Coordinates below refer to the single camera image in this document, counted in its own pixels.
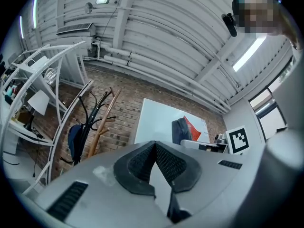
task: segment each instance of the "air conditioning unit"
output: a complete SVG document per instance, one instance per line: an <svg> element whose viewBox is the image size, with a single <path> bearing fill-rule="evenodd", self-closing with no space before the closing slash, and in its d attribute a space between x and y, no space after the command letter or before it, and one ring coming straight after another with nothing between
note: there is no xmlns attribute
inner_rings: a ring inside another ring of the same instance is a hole
<svg viewBox="0 0 304 228"><path fill-rule="evenodd" d="M95 57L96 47L93 47L93 39L96 34L96 27L93 23L84 23L60 27L57 30L57 45L72 45L85 41L80 47L83 56Z"/></svg>

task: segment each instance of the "vent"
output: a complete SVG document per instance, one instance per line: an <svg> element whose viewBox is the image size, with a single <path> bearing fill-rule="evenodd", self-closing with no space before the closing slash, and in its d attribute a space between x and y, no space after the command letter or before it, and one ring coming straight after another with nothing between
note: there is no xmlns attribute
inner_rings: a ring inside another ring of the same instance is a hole
<svg viewBox="0 0 304 228"><path fill-rule="evenodd" d="M231 161L220 161L219 164L223 165L223 166L231 167L234 169L238 169L238 170L241 169L241 167L242 167L242 164L231 162Z"/></svg>
<svg viewBox="0 0 304 228"><path fill-rule="evenodd" d="M85 24L77 24L77 25L70 25L70 26L64 26L60 27L57 30L57 35L62 33L68 33L68 32L74 32L79 30L88 30L93 23L85 23Z"/></svg>
<svg viewBox="0 0 304 228"><path fill-rule="evenodd" d="M47 210L56 219L63 221L76 205L88 184L75 181Z"/></svg>

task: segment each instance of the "lamp base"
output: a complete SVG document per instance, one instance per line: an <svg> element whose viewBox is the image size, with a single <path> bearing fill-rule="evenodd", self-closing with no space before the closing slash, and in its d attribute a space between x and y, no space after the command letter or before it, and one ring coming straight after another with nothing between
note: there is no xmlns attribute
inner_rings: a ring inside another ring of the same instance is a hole
<svg viewBox="0 0 304 228"><path fill-rule="evenodd" d="M23 127L26 129L26 130L28 130L28 131L32 131L32 122L33 122L33 119L34 119L34 115L32 115L31 117L30 117L30 120L29 120L29 122L27 123L27 124L24 124L23 125Z"/></svg>

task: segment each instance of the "white lampshade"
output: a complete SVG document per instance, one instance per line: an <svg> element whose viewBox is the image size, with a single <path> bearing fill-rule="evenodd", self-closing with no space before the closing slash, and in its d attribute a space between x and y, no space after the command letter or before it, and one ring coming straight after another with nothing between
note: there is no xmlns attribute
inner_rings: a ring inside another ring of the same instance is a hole
<svg viewBox="0 0 304 228"><path fill-rule="evenodd" d="M41 115L46 113L48 102L49 97L42 90L39 90L28 100L28 103Z"/></svg>

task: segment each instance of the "red bag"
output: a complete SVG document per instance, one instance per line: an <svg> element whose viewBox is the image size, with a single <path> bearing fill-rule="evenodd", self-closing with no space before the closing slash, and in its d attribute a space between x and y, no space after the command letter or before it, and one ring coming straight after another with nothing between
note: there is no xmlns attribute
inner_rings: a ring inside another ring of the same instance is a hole
<svg viewBox="0 0 304 228"><path fill-rule="evenodd" d="M186 116L184 116L184 118L186 119L189 131L192 136L192 140L197 141L199 139L201 132L199 132L195 129L195 127L191 124L191 122L189 122L189 120L186 118Z"/></svg>

